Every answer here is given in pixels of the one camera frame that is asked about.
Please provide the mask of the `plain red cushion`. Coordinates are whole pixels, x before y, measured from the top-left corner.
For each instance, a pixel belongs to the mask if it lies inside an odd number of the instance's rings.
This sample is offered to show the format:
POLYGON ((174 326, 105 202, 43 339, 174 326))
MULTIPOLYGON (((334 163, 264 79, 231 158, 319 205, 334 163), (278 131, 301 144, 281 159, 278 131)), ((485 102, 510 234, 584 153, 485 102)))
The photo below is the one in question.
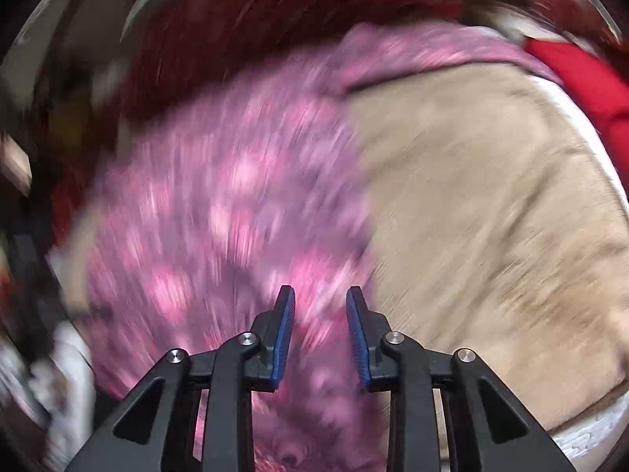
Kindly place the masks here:
POLYGON ((565 92, 598 131, 627 189, 628 82, 608 63, 570 43, 526 39, 524 50, 546 64, 562 81, 565 92))

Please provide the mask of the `white bed sheet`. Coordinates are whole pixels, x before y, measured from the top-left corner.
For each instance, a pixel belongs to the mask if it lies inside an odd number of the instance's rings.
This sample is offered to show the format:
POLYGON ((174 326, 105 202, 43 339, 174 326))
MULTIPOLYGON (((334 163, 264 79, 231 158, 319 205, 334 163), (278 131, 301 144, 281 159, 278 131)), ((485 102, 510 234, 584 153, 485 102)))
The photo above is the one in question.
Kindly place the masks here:
MULTIPOLYGON (((595 161, 620 197, 628 212, 628 200, 612 160, 605 151, 599 132, 578 105, 557 84, 529 76, 529 80, 567 118, 572 128, 587 143, 595 161)), ((594 471, 609 456, 628 424, 628 386, 614 392, 568 422, 562 430, 553 430, 552 438, 578 471, 594 471)))

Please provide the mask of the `red patterned pillow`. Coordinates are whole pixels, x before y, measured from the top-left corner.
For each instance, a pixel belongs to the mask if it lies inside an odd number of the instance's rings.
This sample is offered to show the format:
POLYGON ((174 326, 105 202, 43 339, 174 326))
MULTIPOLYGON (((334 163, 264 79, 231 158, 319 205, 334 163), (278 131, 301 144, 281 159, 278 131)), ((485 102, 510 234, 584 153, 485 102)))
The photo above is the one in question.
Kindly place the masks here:
POLYGON ((80 206, 90 170, 87 156, 113 140, 118 116, 152 120, 209 83, 221 83, 243 67, 304 44, 332 39, 355 26, 393 24, 406 18, 455 19, 464 0, 135 0, 114 24, 78 6, 55 45, 40 94, 52 108, 62 87, 92 81, 113 70, 120 81, 97 103, 100 130, 83 140, 52 193, 53 228, 68 230, 80 206))

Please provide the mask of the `purple pink floral cloth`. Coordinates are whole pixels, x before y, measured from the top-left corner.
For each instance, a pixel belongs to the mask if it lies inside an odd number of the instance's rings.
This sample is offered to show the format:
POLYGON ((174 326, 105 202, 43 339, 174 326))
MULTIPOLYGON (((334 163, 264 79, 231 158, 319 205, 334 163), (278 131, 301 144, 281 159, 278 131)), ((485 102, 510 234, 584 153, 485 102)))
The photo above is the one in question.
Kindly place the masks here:
POLYGON ((346 95, 485 62, 550 76, 478 27, 362 24, 244 70, 152 126, 96 184, 84 335, 97 387, 123 397, 171 348, 219 346, 289 284, 287 374, 253 400, 257 468, 383 470, 379 403, 359 383, 344 309, 373 269, 346 95))

